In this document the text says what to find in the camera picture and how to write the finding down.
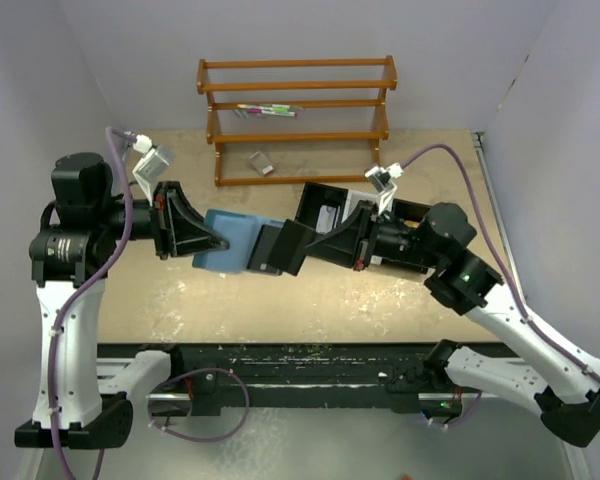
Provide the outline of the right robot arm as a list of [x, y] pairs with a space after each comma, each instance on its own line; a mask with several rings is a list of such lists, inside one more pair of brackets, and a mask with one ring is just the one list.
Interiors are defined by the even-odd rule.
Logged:
[[426, 383], [478, 389], [540, 418], [555, 436], [584, 448], [600, 432], [600, 359], [575, 346], [524, 306], [518, 292], [471, 252], [476, 230], [454, 203], [399, 201], [385, 213], [362, 200], [351, 213], [333, 200], [302, 206], [300, 223], [314, 229], [310, 256], [357, 271], [372, 257], [425, 274], [442, 306], [494, 334], [519, 358], [514, 364], [439, 341], [424, 360]]

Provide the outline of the blue card holder wallet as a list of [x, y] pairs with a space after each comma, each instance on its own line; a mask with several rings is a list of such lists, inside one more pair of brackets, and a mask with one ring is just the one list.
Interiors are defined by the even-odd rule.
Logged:
[[192, 266], [217, 273], [237, 274], [246, 270], [256, 238], [263, 225], [282, 228], [283, 222], [260, 215], [226, 210], [208, 210], [205, 224], [230, 243], [227, 250], [212, 251], [194, 256]]

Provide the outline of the dark credit card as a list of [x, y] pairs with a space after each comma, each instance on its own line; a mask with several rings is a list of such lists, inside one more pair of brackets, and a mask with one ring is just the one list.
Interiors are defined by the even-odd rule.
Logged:
[[280, 276], [282, 272], [272, 267], [268, 260], [281, 228], [273, 225], [263, 225], [247, 263], [246, 270], [252, 273]]
[[283, 273], [297, 276], [307, 256], [306, 247], [315, 236], [312, 228], [286, 220], [268, 256], [268, 264]]

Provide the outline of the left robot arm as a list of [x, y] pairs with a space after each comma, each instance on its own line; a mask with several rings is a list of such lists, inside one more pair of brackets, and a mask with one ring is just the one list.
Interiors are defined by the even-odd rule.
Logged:
[[30, 420], [17, 427], [18, 448], [113, 449], [124, 445], [139, 402], [157, 385], [182, 387], [184, 360], [175, 346], [143, 347], [108, 380], [97, 375], [98, 320], [109, 270], [130, 240], [151, 240], [157, 256], [225, 250], [180, 184], [157, 185], [152, 200], [113, 195], [111, 166], [97, 153], [57, 160], [54, 201], [29, 246], [42, 320], [39, 394]]

